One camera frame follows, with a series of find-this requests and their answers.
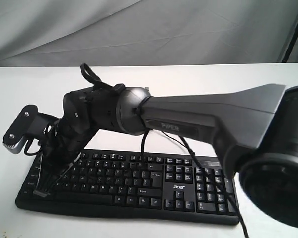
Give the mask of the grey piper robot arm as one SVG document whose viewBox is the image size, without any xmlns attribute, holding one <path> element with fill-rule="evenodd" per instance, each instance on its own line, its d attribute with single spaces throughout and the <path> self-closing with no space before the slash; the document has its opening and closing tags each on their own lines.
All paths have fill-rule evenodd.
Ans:
<svg viewBox="0 0 298 238">
<path fill-rule="evenodd" d="M 43 170 L 62 174 L 99 130 L 159 130 L 210 144 L 226 177 L 239 175 L 265 214 L 298 228 L 298 86 L 267 84 L 227 94 L 154 97 L 123 84 L 71 91 L 42 143 Z"/>
</svg>

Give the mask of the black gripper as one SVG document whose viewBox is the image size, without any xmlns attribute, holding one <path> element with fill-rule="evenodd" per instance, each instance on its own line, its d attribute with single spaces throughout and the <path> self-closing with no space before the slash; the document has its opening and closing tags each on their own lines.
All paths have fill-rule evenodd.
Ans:
<svg viewBox="0 0 298 238">
<path fill-rule="evenodd" d="M 89 141 L 89 129 L 77 132 L 65 118 L 45 118 L 42 131 L 43 158 L 33 195 L 46 198 L 70 190 L 73 162 Z M 50 171 L 61 173 L 52 175 Z"/>
</svg>

